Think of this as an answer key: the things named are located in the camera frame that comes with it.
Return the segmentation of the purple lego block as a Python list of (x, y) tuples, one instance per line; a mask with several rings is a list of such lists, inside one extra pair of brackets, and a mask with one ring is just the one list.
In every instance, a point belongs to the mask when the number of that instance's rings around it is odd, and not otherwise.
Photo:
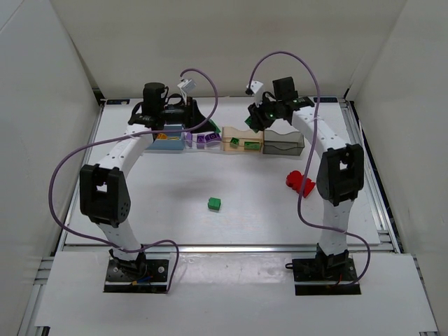
[(185, 133), (185, 144), (187, 147), (191, 148), (193, 145), (193, 134), (190, 132)]
[(219, 133), (198, 134), (196, 138), (198, 144), (212, 144), (215, 142), (221, 142), (221, 136)]

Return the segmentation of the red lego block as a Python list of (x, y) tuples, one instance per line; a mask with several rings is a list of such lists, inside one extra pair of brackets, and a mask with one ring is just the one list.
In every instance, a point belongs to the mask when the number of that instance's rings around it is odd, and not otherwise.
[[(294, 170), (286, 176), (286, 185), (292, 190), (299, 193), (302, 187), (303, 179), (304, 176), (302, 175), (302, 173), (298, 170)], [(309, 194), (313, 191), (315, 186), (316, 183), (312, 181), (310, 178), (307, 178), (304, 185), (303, 197), (307, 198)]]

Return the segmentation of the small green lego block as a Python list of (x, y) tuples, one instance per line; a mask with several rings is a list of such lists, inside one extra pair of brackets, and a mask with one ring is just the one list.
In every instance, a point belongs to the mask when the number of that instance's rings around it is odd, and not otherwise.
[(213, 211), (219, 211), (221, 209), (221, 199), (216, 197), (210, 197), (207, 202), (207, 207)]

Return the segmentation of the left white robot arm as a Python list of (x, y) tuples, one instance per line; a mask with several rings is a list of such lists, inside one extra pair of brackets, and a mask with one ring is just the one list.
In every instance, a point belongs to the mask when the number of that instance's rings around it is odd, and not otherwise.
[(130, 227), (131, 199), (126, 178), (139, 156), (153, 143), (153, 131), (168, 132), (169, 125), (180, 125), (189, 133), (214, 132), (189, 92), (192, 79), (183, 79), (178, 88), (180, 102), (170, 104), (168, 88), (162, 83), (147, 83), (143, 100), (132, 110), (125, 139), (118, 141), (98, 163), (80, 170), (80, 211), (97, 224), (113, 244), (113, 258), (125, 262), (138, 259), (141, 245)]

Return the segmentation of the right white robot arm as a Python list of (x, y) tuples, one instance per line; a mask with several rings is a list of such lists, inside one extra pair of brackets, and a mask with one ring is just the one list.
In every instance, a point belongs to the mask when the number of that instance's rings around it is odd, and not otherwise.
[(285, 120), (313, 146), (311, 154), (320, 158), (316, 187), (323, 199), (323, 223), (318, 250), (325, 256), (340, 256), (347, 250), (350, 211), (364, 185), (364, 154), (358, 144), (347, 143), (326, 122), (314, 115), (315, 101), (300, 97), (291, 77), (273, 82), (274, 93), (252, 80), (246, 94), (249, 105), (246, 124), (254, 131), (264, 131), (275, 120)]

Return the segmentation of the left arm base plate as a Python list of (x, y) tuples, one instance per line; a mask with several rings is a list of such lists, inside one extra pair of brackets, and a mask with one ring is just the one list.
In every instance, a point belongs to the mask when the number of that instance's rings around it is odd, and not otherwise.
[(169, 284), (168, 259), (150, 258), (136, 274), (125, 271), (112, 258), (108, 262), (104, 280), (104, 293), (165, 294)]

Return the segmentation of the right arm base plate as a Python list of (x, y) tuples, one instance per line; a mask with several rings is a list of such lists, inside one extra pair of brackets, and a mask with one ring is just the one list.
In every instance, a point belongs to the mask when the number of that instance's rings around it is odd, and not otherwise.
[(356, 267), (352, 258), (343, 266), (323, 270), (315, 258), (292, 259), (285, 268), (293, 272), (296, 296), (360, 295)]

